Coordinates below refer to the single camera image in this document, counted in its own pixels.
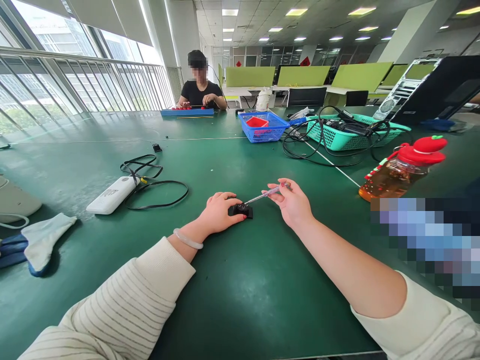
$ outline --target ceiling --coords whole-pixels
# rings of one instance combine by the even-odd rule
[[[296,44],[296,37],[306,37],[299,45],[328,44],[334,36],[342,36],[339,45],[358,43],[355,39],[369,36],[362,44],[375,45],[391,36],[408,9],[430,0],[193,0],[197,9],[198,27],[210,46],[279,46]],[[461,0],[457,11],[480,6],[480,0]],[[363,16],[348,13],[360,7],[376,7]],[[222,16],[222,9],[238,9],[238,16]],[[290,9],[308,9],[301,16],[285,16]],[[447,21],[451,31],[480,24],[480,13],[467,17],[453,16]],[[378,26],[368,35],[359,32],[367,26]],[[269,29],[283,28],[280,32]],[[234,28],[234,32],[223,32]],[[232,42],[223,41],[232,38]],[[268,42],[259,41],[269,38]]]

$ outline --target red box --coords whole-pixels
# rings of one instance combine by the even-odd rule
[[[256,116],[253,116],[251,119],[245,121],[245,123],[251,128],[265,128],[269,125],[267,120],[263,120]]]

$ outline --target blue plastic basket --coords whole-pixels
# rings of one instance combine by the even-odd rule
[[[251,143],[266,143],[271,141],[278,141],[282,137],[286,128],[290,125],[285,120],[282,120],[273,112],[244,112],[239,113],[238,117],[241,120],[241,128]],[[268,121],[266,127],[250,127],[246,121],[253,117],[264,119]]]
[[[375,120],[373,117],[360,115],[360,114],[352,114],[354,119],[364,123],[364,124],[374,124],[377,123],[378,120]],[[315,119],[318,116],[310,116],[309,119]],[[339,120],[338,115],[322,115],[322,119],[326,120]],[[404,131],[398,129],[404,129],[406,131],[410,131],[407,126],[403,126],[400,124],[396,124],[394,122],[390,123],[390,132],[388,136],[381,141],[378,141],[373,146],[374,148],[378,148],[388,144],[390,141],[395,139],[398,135],[403,133]],[[307,127],[308,137],[315,140],[317,143],[321,141],[321,128],[320,125],[315,121],[310,121]],[[383,137],[386,131],[377,131],[371,139],[375,142],[378,136]],[[370,146],[369,141],[366,137],[360,136],[351,132],[343,132],[337,129],[334,129],[330,126],[324,125],[323,126],[323,137],[325,138],[326,147],[333,151],[343,151],[343,150],[356,150],[356,149],[365,149]]]

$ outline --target metal railing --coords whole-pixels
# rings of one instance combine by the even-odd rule
[[[179,67],[0,46],[0,135],[82,112],[168,109],[182,85]]]

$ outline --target red bottle cap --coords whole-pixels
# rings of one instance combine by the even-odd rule
[[[445,154],[439,152],[448,144],[442,136],[422,137],[413,145],[404,144],[399,150],[398,160],[415,166],[430,166],[445,160]]]

